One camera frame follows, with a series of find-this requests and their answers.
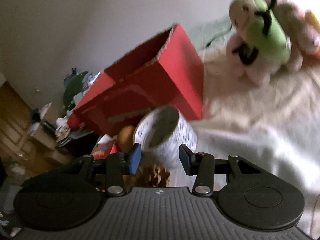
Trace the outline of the brown wooden cabinet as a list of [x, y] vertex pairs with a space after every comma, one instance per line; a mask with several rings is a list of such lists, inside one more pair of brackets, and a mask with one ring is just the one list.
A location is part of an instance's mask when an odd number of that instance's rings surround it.
[[32, 175], [58, 168], [71, 157], [55, 149], [55, 140], [42, 127], [29, 135], [30, 107], [5, 81], [1, 86], [1, 158], [23, 166]]

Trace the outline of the blue patterned white cup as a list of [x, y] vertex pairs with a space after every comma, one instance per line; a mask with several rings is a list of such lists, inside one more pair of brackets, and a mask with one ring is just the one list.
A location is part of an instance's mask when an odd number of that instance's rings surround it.
[[142, 152], [166, 168], [180, 165], [179, 146], [196, 150], [197, 133], [175, 107], [165, 105], [148, 113], [137, 125], [133, 142]]

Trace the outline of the green pink plush toy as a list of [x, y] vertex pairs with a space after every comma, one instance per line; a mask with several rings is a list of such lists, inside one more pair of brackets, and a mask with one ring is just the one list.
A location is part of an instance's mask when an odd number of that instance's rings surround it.
[[226, 56], [238, 77], [267, 85], [282, 66], [297, 72], [303, 57], [319, 57], [319, 22], [287, 0], [234, 0], [229, 18], [235, 28]]

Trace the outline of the cream fluffy blanket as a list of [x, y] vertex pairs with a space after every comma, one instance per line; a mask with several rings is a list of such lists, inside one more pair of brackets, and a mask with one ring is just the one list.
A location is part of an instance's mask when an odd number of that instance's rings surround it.
[[319, 60], [279, 71], [256, 87], [234, 75], [222, 48], [199, 51], [204, 64], [202, 119], [191, 124], [197, 150], [237, 154], [295, 185], [305, 197], [299, 227], [319, 237]]

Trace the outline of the red round object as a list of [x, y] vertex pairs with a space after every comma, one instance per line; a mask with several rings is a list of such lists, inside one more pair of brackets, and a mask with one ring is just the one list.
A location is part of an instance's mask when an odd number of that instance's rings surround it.
[[85, 127], [85, 123], [82, 122], [75, 114], [71, 114], [67, 120], [67, 125], [72, 131], [77, 131]]

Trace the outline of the red cardboard box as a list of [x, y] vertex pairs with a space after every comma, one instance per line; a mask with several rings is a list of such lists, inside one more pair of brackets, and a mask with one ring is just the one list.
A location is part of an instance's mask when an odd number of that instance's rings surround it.
[[204, 65], [176, 23], [101, 72], [73, 114], [90, 130], [111, 137], [164, 105], [188, 121], [200, 120], [203, 78]]

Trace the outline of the tan wooden knob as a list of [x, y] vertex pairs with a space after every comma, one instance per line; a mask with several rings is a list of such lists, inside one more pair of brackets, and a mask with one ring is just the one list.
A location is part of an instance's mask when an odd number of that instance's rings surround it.
[[122, 152], [128, 152], [133, 146], [133, 135], [135, 132], [135, 126], [123, 127], [117, 136], [117, 143]]

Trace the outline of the dark green board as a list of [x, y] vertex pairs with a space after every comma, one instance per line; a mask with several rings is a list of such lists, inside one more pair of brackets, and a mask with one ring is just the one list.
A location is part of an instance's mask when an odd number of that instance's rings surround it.
[[70, 110], [73, 105], [73, 98], [82, 92], [83, 79], [88, 74], [88, 71], [81, 72], [78, 75], [72, 75], [71, 78], [67, 79], [67, 86], [63, 94], [63, 106], [65, 110]]

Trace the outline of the brown pine cone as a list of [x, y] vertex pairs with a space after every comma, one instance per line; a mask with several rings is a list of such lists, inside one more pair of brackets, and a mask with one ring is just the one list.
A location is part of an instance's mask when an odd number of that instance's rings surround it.
[[167, 187], [170, 181], [170, 172], [161, 165], [140, 166], [130, 183], [134, 187], [162, 188]]

